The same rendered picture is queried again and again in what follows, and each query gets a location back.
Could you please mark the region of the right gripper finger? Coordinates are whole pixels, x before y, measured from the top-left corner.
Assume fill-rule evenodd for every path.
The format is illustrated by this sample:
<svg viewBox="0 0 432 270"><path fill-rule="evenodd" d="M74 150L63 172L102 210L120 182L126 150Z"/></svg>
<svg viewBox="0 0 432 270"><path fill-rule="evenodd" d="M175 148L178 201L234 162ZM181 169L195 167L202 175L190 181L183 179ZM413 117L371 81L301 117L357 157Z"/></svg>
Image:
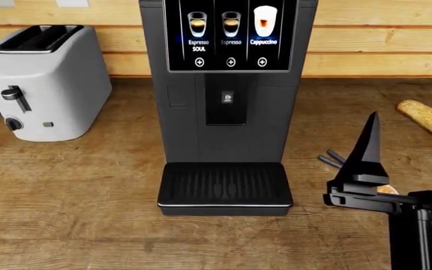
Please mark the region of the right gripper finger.
<svg viewBox="0 0 432 270"><path fill-rule="evenodd" d="M344 193L377 195L377 188L387 184L389 176L380 160L380 120L373 112L329 187Z"/></svg>

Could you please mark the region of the grey thin stick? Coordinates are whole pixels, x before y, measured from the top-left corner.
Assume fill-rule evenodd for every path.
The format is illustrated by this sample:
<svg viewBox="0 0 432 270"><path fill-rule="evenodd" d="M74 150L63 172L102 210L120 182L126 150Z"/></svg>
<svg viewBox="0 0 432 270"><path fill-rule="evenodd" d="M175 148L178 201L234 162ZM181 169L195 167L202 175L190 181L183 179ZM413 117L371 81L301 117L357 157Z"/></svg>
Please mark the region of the grey thin stick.
<svg viewBox="0 0 432 270"><path fill-rule="evenodd" d="M323 163L333 166L334 168L340 169L343 166L343 164L339 160L332 160L328 157L322 156L321 154L317 158Z"/></svg>
<svg viewBox="0 0 432 270"><path fill-rule="evenodd" d="M328 155L333 157L339 164L344 164L346 162L346 159L344 157L341 157L339 154L332 150L327 150Z"/></svg>

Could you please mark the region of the brown round pastry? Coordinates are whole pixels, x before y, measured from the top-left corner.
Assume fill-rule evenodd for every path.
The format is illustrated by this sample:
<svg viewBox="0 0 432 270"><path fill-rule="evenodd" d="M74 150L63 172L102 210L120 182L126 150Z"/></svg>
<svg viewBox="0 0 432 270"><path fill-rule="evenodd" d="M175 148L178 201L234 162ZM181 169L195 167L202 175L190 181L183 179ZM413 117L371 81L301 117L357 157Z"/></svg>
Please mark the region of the brown round pastry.
<svg viewBox="0 0 432 270"><path fill-rule="evenodd" d="M383 186L379 186L377 188L377 192L378 193L384 193L384 194L393 194L393 195L398 195L398 191L393 188L391 185L387 184L387 185L383 185Z"/></svg>

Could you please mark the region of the baguette bread loaf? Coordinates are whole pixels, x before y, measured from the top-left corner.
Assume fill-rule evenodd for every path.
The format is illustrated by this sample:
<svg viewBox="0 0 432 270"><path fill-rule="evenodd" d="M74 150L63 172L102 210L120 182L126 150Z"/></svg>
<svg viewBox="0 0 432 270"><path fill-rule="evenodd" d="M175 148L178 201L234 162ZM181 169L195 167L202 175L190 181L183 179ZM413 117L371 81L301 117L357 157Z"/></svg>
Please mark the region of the baguette bread loaf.
<svg viewBox="0 0 432 270"><path fill-rule="evenodd" d="M396 108L398 112L432 133L432 107L417 100L402 100Z"/></svg>

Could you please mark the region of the black drip tray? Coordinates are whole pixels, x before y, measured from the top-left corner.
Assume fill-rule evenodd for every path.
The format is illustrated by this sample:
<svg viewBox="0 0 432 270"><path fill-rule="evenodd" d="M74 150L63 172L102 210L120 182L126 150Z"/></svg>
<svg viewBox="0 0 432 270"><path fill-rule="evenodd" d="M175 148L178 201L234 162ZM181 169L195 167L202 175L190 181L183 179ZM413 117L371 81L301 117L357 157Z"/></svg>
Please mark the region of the black drip tray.
<svg viewBox="0 0 432 270"><path fill-rule="evenodd" d="M163 215L284 216L293 198L281 163L167 163Z"/></svg>

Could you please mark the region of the coffee machine touch screen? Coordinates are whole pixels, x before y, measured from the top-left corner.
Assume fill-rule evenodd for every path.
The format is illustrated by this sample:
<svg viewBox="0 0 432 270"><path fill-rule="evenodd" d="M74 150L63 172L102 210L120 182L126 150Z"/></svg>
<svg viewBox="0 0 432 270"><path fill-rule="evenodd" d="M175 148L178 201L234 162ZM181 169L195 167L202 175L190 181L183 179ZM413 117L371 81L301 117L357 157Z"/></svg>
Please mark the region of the coffee machine touch screen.
<svg viewBox="0 0 432 270"><path fill-rule="evenodd" d="M163 0L173 72L288 71L297 0Z"/></svg>

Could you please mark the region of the dark grey coffee machine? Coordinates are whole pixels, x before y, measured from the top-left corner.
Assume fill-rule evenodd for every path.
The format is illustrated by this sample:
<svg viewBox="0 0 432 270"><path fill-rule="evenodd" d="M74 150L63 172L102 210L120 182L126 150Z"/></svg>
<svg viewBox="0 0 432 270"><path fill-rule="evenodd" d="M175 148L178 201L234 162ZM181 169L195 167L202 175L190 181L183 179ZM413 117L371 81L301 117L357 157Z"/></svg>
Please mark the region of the dark grey coffee machine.
<svg viewBox="0 0 432 270"><path fill-rule="evenodd" d="M318 6L297 2L289 70L173 72L163 0L139 0L165 165L282 164Z"/></svg>

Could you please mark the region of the white two-slot toaster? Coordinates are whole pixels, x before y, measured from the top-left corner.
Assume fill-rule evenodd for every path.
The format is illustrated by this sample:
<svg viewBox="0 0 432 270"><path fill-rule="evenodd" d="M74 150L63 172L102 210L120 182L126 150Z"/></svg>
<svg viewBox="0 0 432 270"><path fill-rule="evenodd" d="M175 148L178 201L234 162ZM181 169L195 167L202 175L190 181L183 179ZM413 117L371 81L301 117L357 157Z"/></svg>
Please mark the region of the white two-slot toaster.
<svg viewBox="0 0 432 270"><path fill-rule="evenodd" d="M31 107L23 113L1 92L18 86ZM33 25L0 40L0 113L13 117L24 141L81 137L112 91L97 33L87 25Z"/></svg>

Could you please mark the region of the black toaster knob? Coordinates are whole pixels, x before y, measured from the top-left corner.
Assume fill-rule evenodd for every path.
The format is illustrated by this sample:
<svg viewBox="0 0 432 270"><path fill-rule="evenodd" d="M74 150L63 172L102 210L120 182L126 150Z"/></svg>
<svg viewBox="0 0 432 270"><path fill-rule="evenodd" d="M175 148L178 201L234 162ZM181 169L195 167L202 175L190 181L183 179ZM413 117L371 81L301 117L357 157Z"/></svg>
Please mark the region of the black toaster knob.
<svg viewBox="0 0 432 270"><path fill-rule="evenodd" d="M23 123L17 118L7 117L4 119L4 123L10 131L17 131L23 128Z"/></svg>

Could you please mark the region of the black toaster lever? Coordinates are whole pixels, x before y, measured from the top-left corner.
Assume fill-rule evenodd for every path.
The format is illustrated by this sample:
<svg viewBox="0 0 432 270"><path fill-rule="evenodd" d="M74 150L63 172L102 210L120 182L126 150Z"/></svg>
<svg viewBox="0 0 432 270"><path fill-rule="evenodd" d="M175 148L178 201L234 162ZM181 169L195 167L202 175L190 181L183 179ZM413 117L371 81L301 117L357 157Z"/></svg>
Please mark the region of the black toaster lever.
<svg viewBox="0 0 432 270"><path fill-rule="evenodd" d="M17 85L9 85L8 89L1 91L1 96L6 101L16 101L23 113L32 111L23 91Z"/></svg>

